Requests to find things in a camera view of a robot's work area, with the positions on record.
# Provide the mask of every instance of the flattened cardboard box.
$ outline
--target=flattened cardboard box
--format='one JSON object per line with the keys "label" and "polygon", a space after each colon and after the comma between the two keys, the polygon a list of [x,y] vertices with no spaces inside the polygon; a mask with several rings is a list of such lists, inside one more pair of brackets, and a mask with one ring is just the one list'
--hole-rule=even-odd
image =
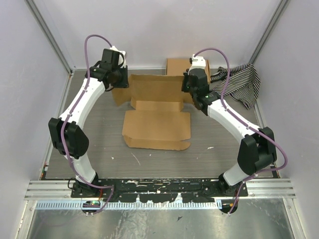
{"label": "flattened cardboard box", "polygon": [[[179,67],[185,71],[189,61],[181,60],[184,66]],[[182,81],[182,73],[131,75],[129,88],[112,91],[118,106],[131,101],[135,109],[126,111],[124,117],[122,135],[128,147],[184,150],[190,146],[185,141],[190,139],[190,113],[181,110],[184,102],[192,103],[192,100],[189,93],[181,91]]]}

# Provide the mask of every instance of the metal frame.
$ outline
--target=metal frame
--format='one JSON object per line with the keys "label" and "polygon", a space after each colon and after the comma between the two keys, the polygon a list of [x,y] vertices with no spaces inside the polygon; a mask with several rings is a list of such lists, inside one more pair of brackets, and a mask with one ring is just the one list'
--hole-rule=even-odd
{"label": "metal frame", "polygon": [[[68,92],[69,92],[69,89],[70,89],[70,85],[71,85],[71,81],[72,81],[73,76],[74,76],[74,71],[69,75],[67,83],[65,84],[65,87],[64,87],[64,90],[63,90],[63,96],[62,96],[61,102],[59,104],[60,106],[59,106],[59,109],[58,109],[57,116],[61,115],[63,113],[63,111],[64,111],[66,98],[68,96]],[[42,167],[41,167],[41,172],[40,172],[39,178],[41,178],[42,168],[44,167],[44,165],[48,165],[49,164],[52,150],[53,150],[53,145],[52,145],[51,139],[49,139],[48,146],[47,146],[47,151],[46,151],[46,154],[45,154],[44,161],[42,163]]]}
{"label": "metal frame", "polygon": [[275,26],[277,25],[280,17],[282,16],[282,14],[284,13],[286,7],[288,6],[290,0],[281,0],[280,3],[278,4],[272,18],[270,19],[266,30],[264,32],[264,34],[262,35],[262,37],[260,38],[254,53],[252,54],[249,63],[250,64],[254,64],[257,57],[259,56],[261,50],[263,49],[266,41],[268,40],[268,38],[270,37],[270,34],[273,32],[273,30],[275,29]]}
{"label": "metal frame", "polygon": [[[241,199],[270,199],[289,198],[295,199],[293,187],[290,179],[282,178],[256,178],[246,182],[248,197]],[[233,197],[214,197],[214,199],[233,199]],[[71,198],[71,190],[68,188],[66,180],[43,180],[30,181],[25,200],[78,200]],[[92,200],[92,198],[82,198],[82,200]]]}
{"label": "metal frame", "polygon": [[72,73],[72,68],[69,66],[61,48],[57,44],[51,30],[49,29],[48,25],[46,24],[44,18],[42,17],[42,14],[40,13],[38,7],[34,3],[34,0],[25,0],[25,3],[29,7],[30,11],[32,12],[35,20],[38,22],[40,25],[40,28],[42,29],[45,37],[48,39],[49,43],[51,44],[54,52],[56,53],[57,57],[63,64],[64,68],[68,73]]}
{"label": "metal frame", "polygon": [[[68,188],[66,180],[44,180],[30,181],[25,196],[25,210],[21,219],[20,227],[17,232],[17,239],[27,237],[31,226],[34,210],[79,210],[81,202],[84,200],[98,200],[98,198],[71,198],[71,190]],[[245,199],[274,199],[282,198],[287,210],[287,215],[296,238],[306,238],[302,228],[302,224],[298,217],[294,193],[290,179],[275,178],[256,178],[245,183],[248,196],[240,197]],[[233,200],[233,197],[214,197],[216,203],[190,203],[183,204],[178,198],[171,204],[153,204],[153,203],[109,203],[105,210],[132,210],[132,209],[218,209],[220,200]]]}

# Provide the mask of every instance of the black joint cover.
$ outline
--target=black joint cover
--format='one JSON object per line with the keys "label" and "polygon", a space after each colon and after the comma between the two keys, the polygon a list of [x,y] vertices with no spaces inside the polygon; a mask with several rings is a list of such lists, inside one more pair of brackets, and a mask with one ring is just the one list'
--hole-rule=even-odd
{"label": "black joint cover", "polygon": [[96,66],[91,66],[90,67],[90,77],[98,79],[99,82],[101,82],[103,79],[107,77],[109,74],[108,70],[96,67]]}
{"label": "black joint cover", "polygon": [[183,75],[184,75],[184,79],[183,79],[183,83],[181,86],[181,91],[188,93],[189,92],[188,71],[184,72]]}
{"label": "black joint cover", "polygon": [[[58,149],[60,154],[65,155],[61,139],[61,128],[64,121],[62,119],[51,118],[49,130],[53,147]],[[67,123],[64,130],[64,137],[70,152],[75,159],[83,156],[89,147],[89,139],[75,122]]]}
{"label": "black joint cover", "polygon": [[112,83],[114,88],[128,88],[129,81],[128,81],[128,67],[119,68],[117,71],[116,76],[118,77],[116,82]]}
{"label": "black joint cover", "polygon": [[104,49],[102,54],[102,60],[100,62],[100,68],[108,71],[117,69],[120,59],[120,53],[118,51]]}
{"label": "black joint cover", "polygon": [[[259,131],[274,140],[274,133],[270,128],[265,127]],[[275,146],[258,134],[247,135],[241,140],[237,162],[247,175],[253,175],[276,160]]]}
{"label": "black joint cover", "polygon": [[202,104],[202,109],[200,109],[206,116],[208,115],[207,108],[211,105],[214,101],[220,99],[220,95],[215,91],[209,91],[209,85],[207,85],[207,91],[203,93],[204,96],[197,97],[197,102]]}
{"label": "black joint cover", "polygon": [[188,72],[189,86],[192,87],[204,87],[208,85],[207,75],[204,69],[195,68]]}

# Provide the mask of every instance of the black mounting plate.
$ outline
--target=black mounting plate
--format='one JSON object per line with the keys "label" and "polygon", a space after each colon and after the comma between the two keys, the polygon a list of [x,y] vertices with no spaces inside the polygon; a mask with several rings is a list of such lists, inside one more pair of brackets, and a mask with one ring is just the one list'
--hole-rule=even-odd
{"label": "black mounting plate", "polygon": [[[136,202],[137,196],[143,203],[148,200],[153,203],[175,201],[178,193],[181,193],[183,203],[214,202],[214,197],[233,197],[234,192],[225,195],[218,188],[218,180],[210,178],[170,178],[170,179],[100,179],[101,186],[114,186],[114,194],[110,202]],[[102,198],[106,199],[111,189],[103,190]],[[242,188],[240,196],[248,196],[247,189]],[[72,190],[72,198],[92,198],[92,195],[79,194]]]}

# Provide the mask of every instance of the striped cloth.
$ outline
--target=striped cloth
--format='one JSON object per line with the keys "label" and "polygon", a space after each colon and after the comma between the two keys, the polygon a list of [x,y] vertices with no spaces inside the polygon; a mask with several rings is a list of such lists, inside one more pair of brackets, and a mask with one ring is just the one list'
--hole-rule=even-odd
{"label": "striped cloth", "polygon": [[[211,83],[222,82],[213,90],[221,94],[227,77],[227,69],[218,68],[218,72],[210,77]],[[258,98],[260,79],[252,64],[244,64],[230,70],[230,78],[225,95],[230,95],[234,100],[241,101],[247,109],[254,107]]]}

